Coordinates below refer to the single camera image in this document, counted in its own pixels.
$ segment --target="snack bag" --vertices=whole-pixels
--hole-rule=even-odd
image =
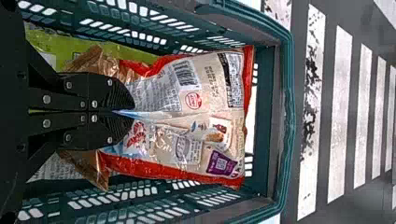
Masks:
[[[135,121],[122,142],[100,150],[106,167],[239,188],[253,50],[164,56],[151,68],[120,61],[139,75],[126,84],[135,110],[119,112]]]

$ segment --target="nutrition label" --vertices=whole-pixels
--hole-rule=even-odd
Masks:
[[[165,66],[159,75],[133,82],[126,87],[134,97],[135,110],[179,112],[181,103],[176,82],[172,69]]]
[[[177,163],[199,164],[203,141],[196,141],[185,136],[173,137],[173,152]]]
[[[228,107],[243,107],[244,93],[242,83],[243,54],[236,52],[219,53],[224,69]]]

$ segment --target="barcode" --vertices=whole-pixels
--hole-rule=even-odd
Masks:
[[[227,166],[227,161],[222,158],[218,158],[218,161],[216,161],[216,169],[225,170],[226,166]]]
[[[178,82],[180,86],[195,86],[198,85],[198,78],[194,73],[190,61],[183,61],[173,64]]]

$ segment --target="product label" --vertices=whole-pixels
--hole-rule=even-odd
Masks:
[[[202,105],[201,96],[198,93],[190,92],[186,95],[186,105],[191,109],[199,109]]]
[[[227,90],[228,107],[243,107],[244,93],[242,85],[243,54],[219,53],[220,62],[224,69]]]
[[[199,164],[203,142],[196,141],[185,136],[173,137],[173,152],[177,163]]]
[[[155,77],[143,78],[126,87],[134,97],[136,111],[179,112],[182,109],[177,78],[169,66],[165,66]]]
[[[177,61],[171,63],[171,66],[181,91],[198,91],[202,88],[201,81],[191,60]]]
[[[231,145],[233,125],[230,120],[209,118],[209,127],[217,132],[206,136],[206,141],[211,142],[219,151],[226,151]]]
[[[40,179],[63,180],[82,178],[83,176],[76,171],[74,165],[63,161],[58,154],[54,153],[27,182]]]
[[[212,175],[231,175],[236,164],[236,161],[213,151],[206,172]]]

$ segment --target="white stripe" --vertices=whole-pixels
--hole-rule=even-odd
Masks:
[[[389,78],[389,103],[388,103],[388,128],[387,128],[387,154],[385,158],[385,172],[392,168],[393,151],[393,121],[395,113],[395,76],[396,70],[390,67]]]
[[[316,210],[325,24],[326,16],[309,5],[305,56],[308,65],[305,68],[304,133],[297,220]]]
[[[385,69],[387,63],[378,57],[378,70],[376,74],[375,93],[375,121],[374,121],[374,142],[373,142],[373,172],[372,179],[381,175],[381,148],[382,148],[382,125],[384,117],[384,87]]]
[[[384,13],[390,24],[396,28],[396,2],[392,0],[374,0],[379,9]]]
[[[337,26],[332,91],[332,139],[328,203],[344,194],[351,51],[352,35]]]
[[[369,122],[370,78],[372,51],[361,45],[361,70],[359,73],[358,121],[356,127],[355,171],[353,188],[366,182],[367,128]]]
[[[270,217],[265,221],[260,222],[260,224],[280,224],[280,214]]]
[[[290,0],[265,0],[262,12],[278,21],[286,29],[290,30],[291,1]]]
[[[393,186],[392,191],[392,210],[396,208],[396,185]]]
[[[259,11],[262,9],[262,0],[238,0],[238,1],[245,5],[253,7]]]

